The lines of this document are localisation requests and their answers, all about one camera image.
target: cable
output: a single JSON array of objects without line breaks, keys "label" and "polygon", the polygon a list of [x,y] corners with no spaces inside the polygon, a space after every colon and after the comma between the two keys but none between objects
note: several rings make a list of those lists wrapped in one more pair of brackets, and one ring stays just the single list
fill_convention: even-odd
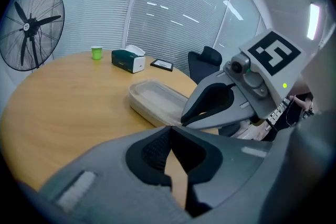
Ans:
[{"label": "cable", "polygon": [[268,123],[269,126],[271,126],[271,128],[273,128],[276,132],[278,132],[278,130],[275,128],[275,126],[270,122],[269,119],[266,119],[266,122]]},{"label": "cable", "polygon": [[291,105],[294,103],[294,98],[293,98],[293,100],[291,101],[291,103],[289,104],[289,106],[288,106],[288,108],[287,108],[287,112],[286,112],[286,123],[289,125],[289,127],[292,127],[292,125],[290,125],[289,123],[288,123],[288,121],[287,121],[287,115],[288,115],[288,111],[289,111],[289,109],[290,109],[290,107],[291,107]]},{"label": "cable", "polygon": [[41,61],[42,61],[42,48],[41,48],[41,37],[42,37],[42,34],[40,35],[40,33],[38,32],[38,37],[39,37],[39,45],[40,45],[40,56],[41,56]]}]

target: fan stand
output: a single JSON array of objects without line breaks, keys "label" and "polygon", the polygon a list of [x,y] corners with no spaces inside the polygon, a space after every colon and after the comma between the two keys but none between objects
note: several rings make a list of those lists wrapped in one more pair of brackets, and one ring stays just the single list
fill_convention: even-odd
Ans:
[{"label": "fan stand", "polygon": [[29,37],[29,41],[32,43],[32,49],[33,49],[33,56],[36,64],[36,68],[39,68],[38,60],[37,60],[37,53],[36,53],[36,47],[35,47],[35,35],[38,32],[38,24],[37,24],[36,18],[32,18],[30,14],[30,18],[27,20],[27,22],[23,26],[23,31],[25,32],[26,37]]},{"label": "fan stand", "polygon": [[38,60],[37,60],[37,54],[36,54],[36,47],[35,47],[35,38],[34,36],[29,37],[30,42],[32,43],[32,48],[33,48],[33,55],[34,55],[34,60],[36,64],[36,68],[39,68]]}]

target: standing fan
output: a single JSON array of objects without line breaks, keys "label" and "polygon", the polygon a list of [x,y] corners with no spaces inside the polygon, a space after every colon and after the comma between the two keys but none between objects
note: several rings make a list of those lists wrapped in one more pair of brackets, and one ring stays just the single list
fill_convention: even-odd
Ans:
[{"label": "standing fan", "polygon": [[62,0],[13,0],[0,27],[0,53],[11,68],[39,68],[56,48],[64,25]]}]

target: round wooden table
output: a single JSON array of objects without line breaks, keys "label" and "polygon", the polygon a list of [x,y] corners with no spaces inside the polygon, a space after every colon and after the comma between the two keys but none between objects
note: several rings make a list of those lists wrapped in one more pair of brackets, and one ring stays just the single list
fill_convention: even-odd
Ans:
[{"label": "round wooden table", "polygon": [[[158,79],[189,97],[196,84],[184,73],[151,67],[131,74],[111,63],[111,51],[99,61],[91,52],[69,55],[29,75],[14,91],[1,121],[5,160],[16,179],[38,190],[57,170],[91,147],[154,126],[130,108],[128,88]],[[187,177],[170,154],[166,173],[173,196],[184,206]]]}]

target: black office chair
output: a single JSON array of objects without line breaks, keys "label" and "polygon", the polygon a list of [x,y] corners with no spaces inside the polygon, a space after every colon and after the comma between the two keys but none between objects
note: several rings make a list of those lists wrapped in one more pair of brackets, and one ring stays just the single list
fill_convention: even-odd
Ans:
[{"label": "black office chair", "polygon": [[190,51],[188,53],[190,78],[197,84],[205,77],[219,70],[222,55],[215,49],[205,46],[202,54]]}]

